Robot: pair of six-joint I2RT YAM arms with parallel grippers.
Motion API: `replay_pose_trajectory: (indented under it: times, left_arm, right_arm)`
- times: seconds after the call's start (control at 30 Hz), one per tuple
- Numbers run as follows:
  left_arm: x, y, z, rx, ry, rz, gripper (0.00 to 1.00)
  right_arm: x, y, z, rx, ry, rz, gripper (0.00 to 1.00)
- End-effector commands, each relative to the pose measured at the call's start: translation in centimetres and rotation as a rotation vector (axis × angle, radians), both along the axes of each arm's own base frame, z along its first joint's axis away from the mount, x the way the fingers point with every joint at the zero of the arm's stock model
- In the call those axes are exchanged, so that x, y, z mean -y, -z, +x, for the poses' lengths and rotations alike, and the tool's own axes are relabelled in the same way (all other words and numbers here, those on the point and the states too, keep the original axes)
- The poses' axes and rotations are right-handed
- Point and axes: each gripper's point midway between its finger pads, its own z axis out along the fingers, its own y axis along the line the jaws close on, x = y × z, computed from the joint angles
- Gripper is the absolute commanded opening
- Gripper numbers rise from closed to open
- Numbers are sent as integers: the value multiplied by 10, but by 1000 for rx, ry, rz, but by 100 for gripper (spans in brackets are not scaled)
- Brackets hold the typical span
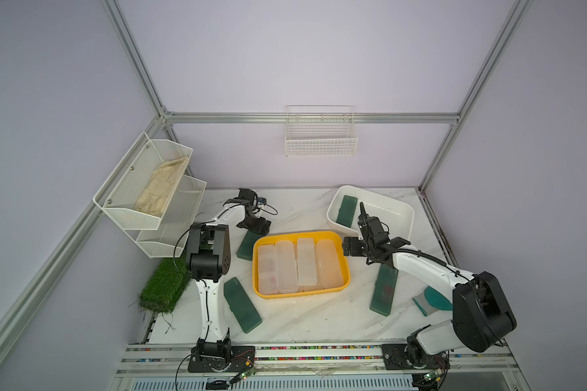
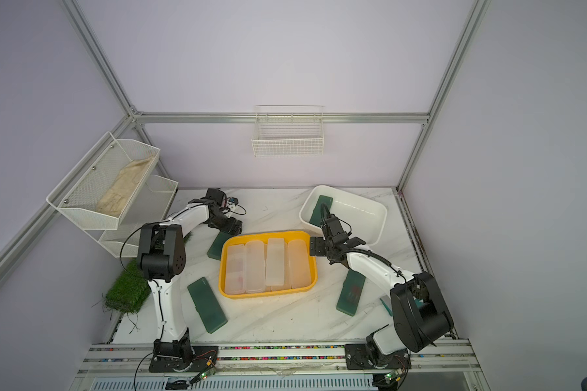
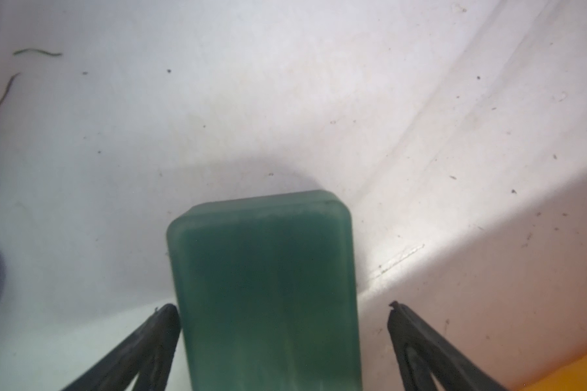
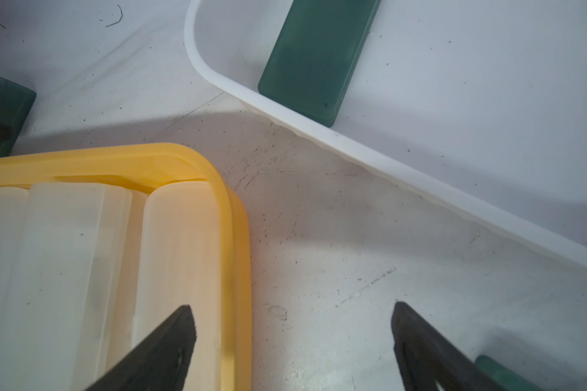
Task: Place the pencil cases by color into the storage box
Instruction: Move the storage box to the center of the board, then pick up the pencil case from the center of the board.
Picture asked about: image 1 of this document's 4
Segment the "clear pencil case pink pen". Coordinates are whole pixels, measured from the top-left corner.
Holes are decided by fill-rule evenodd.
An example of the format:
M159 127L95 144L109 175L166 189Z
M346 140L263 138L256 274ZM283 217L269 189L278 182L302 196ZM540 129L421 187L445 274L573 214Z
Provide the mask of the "clear pencil case pink pen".
M258 286L259 292L265 296L279 293L276 253L274 244L262 245L258 248Z

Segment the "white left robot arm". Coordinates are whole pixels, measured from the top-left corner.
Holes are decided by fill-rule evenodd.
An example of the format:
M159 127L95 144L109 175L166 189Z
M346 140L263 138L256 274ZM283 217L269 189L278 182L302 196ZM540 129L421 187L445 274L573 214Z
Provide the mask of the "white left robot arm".
M188 230L184 249L186 264L196 281L201 301L202 331L186 358L189 373L225 373L242 379L254 368L256 348L234 345L224 310L228 307L242 330L249 332L262 319L238 279L225 280L233 260L230 227L245 230L254 239L269 233L271 222L259 216L266 201L256 192L241 188L210 221Z

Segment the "white plastic storage box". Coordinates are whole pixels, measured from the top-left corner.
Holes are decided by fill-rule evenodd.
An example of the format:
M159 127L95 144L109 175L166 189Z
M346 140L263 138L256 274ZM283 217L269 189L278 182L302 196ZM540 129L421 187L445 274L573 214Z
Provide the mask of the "white plastic storage box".
M386 229L391 234L391 237L399 236L403 239L411 240L415 217L415 211L411 205L386 195L350 185L339 187L326 212L328 224L334 231L338 231L344 236L360 235L357 224L357 219L360 215L359 204L356 204L350 226L344 226L337 222L339 210L345 196L357 198L358 202L362 202L367 214L378 217L381 222L387 225Z

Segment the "green pencil case back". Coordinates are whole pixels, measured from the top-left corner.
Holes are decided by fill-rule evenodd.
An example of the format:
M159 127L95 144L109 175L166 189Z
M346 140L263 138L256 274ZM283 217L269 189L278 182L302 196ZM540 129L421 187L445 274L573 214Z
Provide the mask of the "green pencil case back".
M359 202L356 197L349 195L345 195L344 197L342 197L342 203L339 206L338 215L335 219L336 223L340 226L350 228L352 226L352 222L354 220L358 204Z

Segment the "yellow plastic tray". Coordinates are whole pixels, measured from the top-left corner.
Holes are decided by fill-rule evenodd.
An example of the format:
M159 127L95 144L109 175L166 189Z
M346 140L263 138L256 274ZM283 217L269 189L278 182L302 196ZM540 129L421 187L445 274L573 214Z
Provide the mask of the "yellow plastic tray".
M351 281L342 238L333 231L263 237L252 262L254 292L263 299L337 293Z

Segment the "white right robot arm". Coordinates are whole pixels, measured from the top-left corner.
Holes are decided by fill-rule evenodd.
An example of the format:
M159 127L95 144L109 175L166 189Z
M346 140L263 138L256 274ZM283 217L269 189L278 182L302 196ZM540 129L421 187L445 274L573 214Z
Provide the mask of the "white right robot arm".
M468 348L483 353L517 328L517 320L497 277L472 273L416 249L402 237L391 238L386 225L360 204L360 236L342 247L368 265L381 264L412 275L451 306L452 317L413 332L400 353L389 353L411 368L423 369L441 353Z

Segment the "green pencil case back angled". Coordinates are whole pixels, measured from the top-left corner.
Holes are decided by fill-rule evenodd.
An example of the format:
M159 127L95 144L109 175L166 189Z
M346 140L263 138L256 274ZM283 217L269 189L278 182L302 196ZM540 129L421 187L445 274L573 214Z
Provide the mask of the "green pencil case back angled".
M259 239L262 238L262 234L247 231L238 250L236 251L236 256L241 260L251 262L253 260L254 245Z

